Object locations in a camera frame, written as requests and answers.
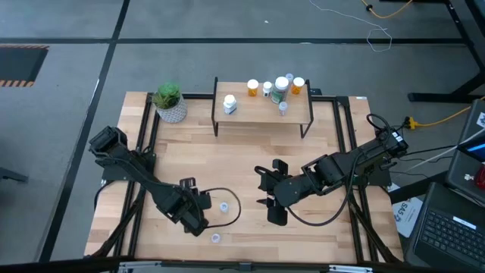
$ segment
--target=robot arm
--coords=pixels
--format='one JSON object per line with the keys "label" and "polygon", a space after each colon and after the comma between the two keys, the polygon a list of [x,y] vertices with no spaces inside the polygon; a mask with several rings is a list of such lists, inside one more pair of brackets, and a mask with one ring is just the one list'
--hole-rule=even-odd
{"label": "robot arm", "polygon": [[259,202],[267,204],[270,222],[286,225],[285,208],[311,194],[323,196],[331,193],[344,185],[350,175],[352,185],[386,185],[381,180],[371,179],[372,175],[392,167],[390,159],[404,155],[407,148],[408,144],[397,132],[382,130],[374,140],[357,149],[347,153],[335,152],[309,162],[302,167],[303,174],[300,175],[288,175],[288,165],[274,159],[274,171],[255,167],[261,175],[259,189],[271,197]]}
{"label": "robot arm", "polygon": [[127,148],[127,136],[116,127],[106,127],[93,137],[89,151],[103,168],[119,168],[148,190],[157,209],[173,223],[180,221],[185,232],[200,235],[208,226],[204,209],[211,208],[209,193],[200,193],[195,178],[180,181],[180,185],[160,182],[146,168],[146,160]]}

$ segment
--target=white bottle cap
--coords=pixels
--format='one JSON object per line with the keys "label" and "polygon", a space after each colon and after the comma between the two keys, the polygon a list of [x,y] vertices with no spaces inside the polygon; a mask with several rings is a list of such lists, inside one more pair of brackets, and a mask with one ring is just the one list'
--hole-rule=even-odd
{"label": "white bottle cap", "polygon": [[224,97],[224,103],[228,105],[233,105],[234,103],[236,103],[236,98],[234,98],[233,95],[227,95]]}
{"label": "white bottle cap", "polygon": [[303,80],[303,78],[301,77],[296,77],[294,80],[293,80],[293,84],[297,87],[302,87],[305,85],[305,80]]}
{"label": "white bottle cap", "polygon": [[257,80],[249,80],[249,82],[248,82],[248,88],[249,89],[256,89],[256,88],[258,88],[258,86],[259,86],[259,83],[258,83]]}
{"label": "white bottle cap", "polygon": [[212,234],[212,243],[219,243],[221,241],[221,236],[219,234]]}
{"label": "white bottle cap", "polygon": [[273,87],[273,84],[271,82],[264,82],[263,84],[264,89],[269,90],[271,89],[271,87]]}
{"label": "white bottle cap", "polygon": [[219,209],[221,209],[222,212],[227,212],[229,210],[229,205],[226,202],[222,202],[219,205]]}
{"label": "white bottle cap", "polygon": [[286,89],[288,87],[289,81],[285,77],[278,77],[276,79],[276,82],[274,83],[274,86],[278,88],[279,90]]}
{"label": "white bottle cap", "polygon": [[280,102],[280,105],[278,106],[278,108],[281,110],[281,111],[285,111],[288,109],[288,103],[286,102]]}

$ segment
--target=yellow extension cord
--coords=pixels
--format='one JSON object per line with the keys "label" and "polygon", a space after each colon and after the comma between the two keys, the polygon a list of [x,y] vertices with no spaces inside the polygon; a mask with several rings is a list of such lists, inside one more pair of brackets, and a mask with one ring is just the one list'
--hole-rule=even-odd
{"label": "yellow extension cord", "polygon": [[[366,7],[369,6],[369,4],[365,1],[365,0],[361,0],[362,3],[364,3],[364,5]],[[380,18],[380,19],[387,19],[387,18],[391,18],[395,15],[397,15],[399,12],[403,11],[407,6],[409,6],[409,4],[411,4],[413,2],[413,0],[409,0],[405,5],[403,5],[399,10],[397,10],[396,12],[392,13],[392,14],[389,14],[387,16],[381,16],[377,13],[374,12],[373,8],[369,8],[369,11],[377,18]],[[431,127],[431,126],[434,126],[434,125],[438,125],[438,124],[441,124],[443,122],[446,122],[446,121],[449,121],[450,119],[460,115],[460,114],[463,114],[465,113],[466,111],[470,110],[471,106],[468,106],[467,108],[464,108],[460,111],[457,111],[455,114],[453,115],[450,115],[448,116],[447,118],[444,118],[442,120],[439,120],[439,121],[436,121],[436,122],[432,122],[432,123],[429,123],[429,124],[420,124],[419,122],[415,121],[413,117],[409,117],[409,124],[408,124],[408,128],[410,130],[415,130],[417,127]]]}
{"label": "yellow extension cord", "polygon": [[[369,6],[369,4],[365,1],[365,0],[361,0],[362,3],[364,3],[364,5],[366,7]],[[412,3],[413,0],[409,0],[405,5],[403,5],[399,10],[397,10],[396,12],[394,12],[393,14],[389,14],[387,16],[380,16],[379,14],[375,13],[374,10],[372,8],[369,8],[369,11],[377,18],[380,18],[380,19],[387,19],[387,18],[391,18],[392,16],[398,14],[399,12],[401,12],[402,10],[404,10],[409,4]]]}
{"label": "yellow extension cord", "polygon": [[467,108],[464,108],[460,111],[457,111],[455,114],[453,115],[450,115],[449,117],[447,118],[444,118],[440,121],[436,121],[436,122],[433,122],[433,123],[430,123],[430,124],[420,124],[419,122],[415,121],[414,118],[412,117],[409,117],[409,129],[410,130],[414,130],[416,129],[417,127],[430,127],[430,126],[434,126],[434,125],[438,125],[438,124],[441,124],[445,121],[449,121],[450,119],[460,115],[460,114],[463,114],[465,113],[466,111],[470,110],[471,106],[468,106]]}

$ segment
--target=green plant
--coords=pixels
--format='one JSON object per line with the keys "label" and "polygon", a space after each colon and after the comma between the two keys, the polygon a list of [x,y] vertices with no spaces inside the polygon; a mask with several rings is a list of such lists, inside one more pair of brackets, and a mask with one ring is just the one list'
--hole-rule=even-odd
{"label": "green plant", "polygon": [[180,88],[177,84],[166,83],[158,87],[152,97],[152,102],[160,109],[170,109],[177,105],[180,99]]}

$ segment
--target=laptop keyboard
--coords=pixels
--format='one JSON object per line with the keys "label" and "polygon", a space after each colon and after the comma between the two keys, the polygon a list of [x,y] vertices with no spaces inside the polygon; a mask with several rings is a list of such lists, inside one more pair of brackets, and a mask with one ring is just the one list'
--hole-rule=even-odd
{"label": "laptop keyboard", "polygon": [[436,210],[428,210],[420,241],[478,268],[485,266],[485,234]]}

